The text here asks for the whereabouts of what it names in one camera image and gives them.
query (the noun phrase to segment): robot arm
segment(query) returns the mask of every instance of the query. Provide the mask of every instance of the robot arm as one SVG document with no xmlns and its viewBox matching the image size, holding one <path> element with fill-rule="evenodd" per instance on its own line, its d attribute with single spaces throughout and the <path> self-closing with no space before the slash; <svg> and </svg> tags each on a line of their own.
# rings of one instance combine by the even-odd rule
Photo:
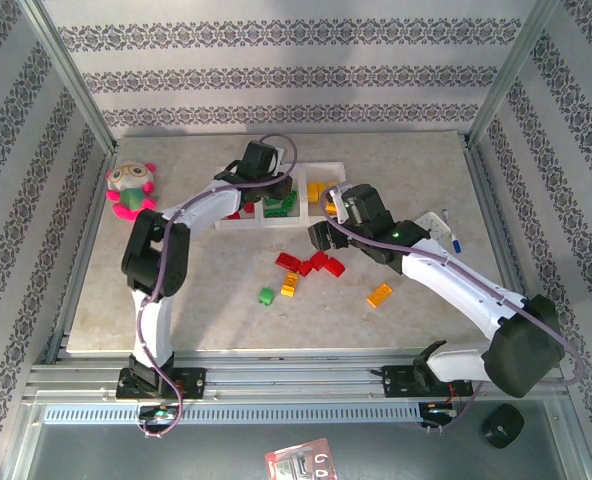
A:
<svg viewBox="0 0 592 480">
<path fill-rule="evenodd" d="M 489 340 L 454 346 L 437 342 L 429 347 L 414 362 L 414 377 L 422 389 L 429 392 L 436 383 L 481 380 L 492 381 L 509 395 L 523 397 L 562 359 L 564 351 L 553 338 L 496 300 L 498 297 L 494 298 L 489 291 L 522 305 L 557 331 L 558 318 L 549 300 L 536 296 L 528 301 L 494 284 L 455 259 L 414 222 L 394 222 L 378 192 L 370 185 L 345 185 L 340 191 L 333 191 L 331 197 L 338 222 L 357 237 L 426 253 L 403 253 L 367 245 L 346 236 L 328 222 L 309 228 L 314 247 L 359 248 L 377 263 L 388 265 L 398 274 L 405 274 L 436 292 L 473 321 Z"/>
<path fill-rule="evenodd" d="M 170 341 L 172 300 L 187 275 L 190 235 L 202 233 L 216 221 L 263 197 L 278 200 L 287 198 L 292 189 L 292 178 L 289 176 L 270 186 L 249 188 L 250 183 L 277 178 L 278 166 L 278 152 L 274 147 L 252 141 L 243 159 L 230 164 L 203 190 L 215 193 L 197 199 L 189 207 L 185 207 L 188 203 L 185 202 L 161 213 L 143 210 L 136 219 L 121 268 L 132 289 L 137 318 L 142 309 L 140 327 L 144 342 L 137 336 L 129 359 L 129 370 L 132 379 L 143 390 L 159 396 L 165 393 L 166 384 L 153 369 L 152 359 L 165 372 L 173 368 Z M 157 299 L 142 307 L 143 300 L 154 292 L 161 270 L 161 252 L 152 243 L 163 240 L 164 230 L 170 221 L 173 224 L 169 231 L 160 293 Z M 152 359 L 145 352 L 145 345 Z"/>
</svg>

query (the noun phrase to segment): black round object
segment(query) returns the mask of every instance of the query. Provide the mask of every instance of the black round object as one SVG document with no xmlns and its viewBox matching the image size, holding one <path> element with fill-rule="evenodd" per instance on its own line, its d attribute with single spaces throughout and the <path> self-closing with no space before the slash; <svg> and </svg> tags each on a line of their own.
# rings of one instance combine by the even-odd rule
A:
<svg viewBox="0 0 592 480">
<path fill-rule="evenodd" d="M 483 435 L 492 447 L 505 448 L 516 440 L 525 419 L 508 403 L 503 403 L 483 422 Z"/>
</svg>

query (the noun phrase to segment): plush toy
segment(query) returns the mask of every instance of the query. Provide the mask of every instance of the plush toy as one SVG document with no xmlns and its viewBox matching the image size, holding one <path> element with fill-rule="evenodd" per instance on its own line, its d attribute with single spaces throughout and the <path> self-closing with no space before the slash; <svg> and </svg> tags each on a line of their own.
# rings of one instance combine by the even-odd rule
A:
<svg viewBox="0 0 592 480">
<path fill-rule="evenodd" d="M 133 222 L 141 210 L 156 208 L 156 201 L 148 197 L 154 192 L 153 163 L 130 163 L 107 172 L 107 198 L 115 203 L 114 214 Z"/>
</svg>

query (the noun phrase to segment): white table surface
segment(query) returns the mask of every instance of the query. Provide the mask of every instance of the white table surface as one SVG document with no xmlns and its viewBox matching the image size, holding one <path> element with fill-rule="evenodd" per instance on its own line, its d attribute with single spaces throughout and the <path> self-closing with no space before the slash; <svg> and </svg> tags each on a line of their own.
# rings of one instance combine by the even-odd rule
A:
<svg viewBox="0 0 592 480">
<path fill-rule="evenodd" d="M 257 138 L 127 138 L 120 142 L 118 163 L 154 162 L 154 197 L 159 208 L 166 208 L 199 192 L 217 167 L 240 158 L 247 142 Z M 395 220 L 448 208 L 463 248 L 459 258 L 500 282 L 455 132 L 293 139 L 300 161 L 342 161 L 349 182 L 372 184 Z M 279 140 L 275 144 L 284 146 Z M 127 353 L 133 347 L 134 306 L 120 271 L 130 230 L 106 202 L 67 345 L 71 353 Z M 174 349 L 402 349 L 439 339 L 483 339 L 472 322 L 434 292 L 358 249 L 332 252 L 347 267 L 339 279 L 314 271 L 300 278 L 293 298 L 284 297 L 279 292 L 286 271 L 274 264 L 282 251 L 301 259 L 311 256 L 315 250 L 307 229 L 211 228 L 193 238 L 187 279 L 174 299 Z M 394 293 L 373 309 L 365 298 L 383 282 Z M 258 303 L 262 287 L 277 292 L 270 307 Z"/>
</svg>

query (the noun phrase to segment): gray floor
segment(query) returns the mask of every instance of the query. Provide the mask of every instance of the gray floor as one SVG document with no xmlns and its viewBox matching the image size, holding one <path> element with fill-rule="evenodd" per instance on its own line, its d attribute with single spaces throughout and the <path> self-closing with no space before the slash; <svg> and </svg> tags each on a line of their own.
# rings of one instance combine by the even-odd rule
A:
<svg viewBox="0 0 592 480">
<path fill-rule="evenodd" d="M 564 478 L 544 409 L 519 402 L 525 428 L 504 450 L 480 434 L 499 404 L 479 402 L 444 436 L 413 425 L 181 425 L 163 440 L 136 426 L 45 425 L 31 479 L 266 479 L 267 452 L 326 437 L 340 480 Z"/>
</svg>

